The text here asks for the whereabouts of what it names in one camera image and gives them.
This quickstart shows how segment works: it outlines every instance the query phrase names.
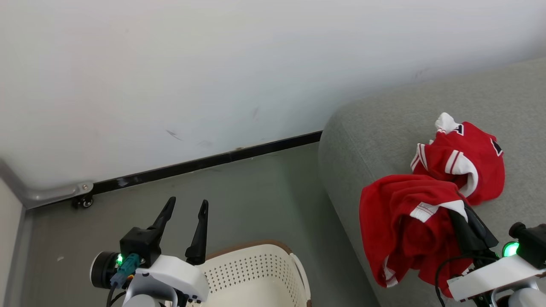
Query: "basket handle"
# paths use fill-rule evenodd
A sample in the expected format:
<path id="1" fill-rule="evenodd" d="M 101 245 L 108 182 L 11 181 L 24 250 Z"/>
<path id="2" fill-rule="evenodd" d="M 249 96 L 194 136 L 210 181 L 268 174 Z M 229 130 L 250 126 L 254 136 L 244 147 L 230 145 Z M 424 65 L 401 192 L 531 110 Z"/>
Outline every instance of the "basket handle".
<path id="1" fill-rule="evenodd" d="M 294 253 L 291 253 L 290 257 L 292 257 L 292 260 L 294 261 L 294 264 L 296 265 L 296 267 L 297 267 L 297 269 L 298 269 L 298 271 L 300 273 L 301 281 L 304 283 L 305 296 L 306 296 L 307 300 L 310 300 L 311 299 L 311 288 L 309 287 L 309 280 L 307 279 L 307 274 L 305 274 L 304 266 L 303 266 L 303 264 L 301 264 L 301 261 L 299 260 L 299 258 Z"/>

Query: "black baseboard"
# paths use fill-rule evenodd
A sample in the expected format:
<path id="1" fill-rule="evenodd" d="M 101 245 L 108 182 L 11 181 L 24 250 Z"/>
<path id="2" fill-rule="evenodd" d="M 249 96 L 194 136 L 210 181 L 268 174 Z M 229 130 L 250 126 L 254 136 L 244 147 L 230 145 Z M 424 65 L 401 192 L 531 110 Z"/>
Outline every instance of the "black baseboard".
<path id="1" fill-rule="evenodd" d="M 262 144 L 254 147 L 248 147 L 240 150 L 222 153 L 220 155 L 202 158 L 194 161 L 167 166 L 133 174 L 129 176 L 119 177 L 115 179 L 97 182 L 93 185 L 93 194 L 100 194 L 119 190 L 121 188 L 145 184 L 146 182 L 164 179 L 172 176 L 181 175 L 184 173 L 193 172 L 198 169 L 208 168 L 234 162 L 242 159 L 256 157 L 270 152 L 284 150 L 292 147 L 302 146 L 310 143 L 318 142 L 321 139 L 322 131 L 313 132 L 299 137 L 284 139 L 267 144 Z"/>

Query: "caster wheel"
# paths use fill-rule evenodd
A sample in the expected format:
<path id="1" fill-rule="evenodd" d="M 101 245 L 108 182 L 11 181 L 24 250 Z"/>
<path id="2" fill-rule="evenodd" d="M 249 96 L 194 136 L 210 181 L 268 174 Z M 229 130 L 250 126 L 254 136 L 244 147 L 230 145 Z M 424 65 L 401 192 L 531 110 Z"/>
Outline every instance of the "caster wheel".
<path id="1" fill-rule="evenodd" d="M 87 209 L 93 204 L 93 195 L 83 195 L 72 199 L 72 207 Z"/>

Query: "gray floor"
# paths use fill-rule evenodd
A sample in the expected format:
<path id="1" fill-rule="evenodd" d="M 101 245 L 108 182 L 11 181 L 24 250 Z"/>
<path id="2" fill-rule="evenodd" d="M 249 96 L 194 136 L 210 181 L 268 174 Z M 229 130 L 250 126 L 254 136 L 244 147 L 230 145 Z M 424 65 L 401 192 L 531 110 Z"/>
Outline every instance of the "gray floor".
<path id="1" fill-rule="evenodd" d="M 32 234 L 22 306 L 103 306 L 89 282 L 99 251 L 119 250 L 133 226 L 149 226 L 170 196 L 177 202 L 161 243 L 182 259 L 203 199 L 210 203 L 207 251 L 249 241 L 286 243 L 304 264 L 314 307 L 376 306 L 370 285 L 317 173 L 318 143 L 95 196 L 27 214 Z"/>

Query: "blue connector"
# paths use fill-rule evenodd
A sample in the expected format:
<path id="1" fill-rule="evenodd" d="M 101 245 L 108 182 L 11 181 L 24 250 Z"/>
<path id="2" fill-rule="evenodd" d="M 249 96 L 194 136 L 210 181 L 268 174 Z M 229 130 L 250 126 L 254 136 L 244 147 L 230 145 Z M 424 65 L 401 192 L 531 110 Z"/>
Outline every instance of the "blue connector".
<path id="1" fill-rule="evenodd" d="M 117 273 L 112 276 L 110 279 L 110 285 L 113 286 L 114 282 L 116 284 L 116 288 L 121 288 L 123 284 L 125 284 L 125 281 L 127 280 L 127 277 L 134 274 L 136 269 L 140 266 L 140 256 L 132 253 L 123 261 L 121 266 L 117 269 Z"/>

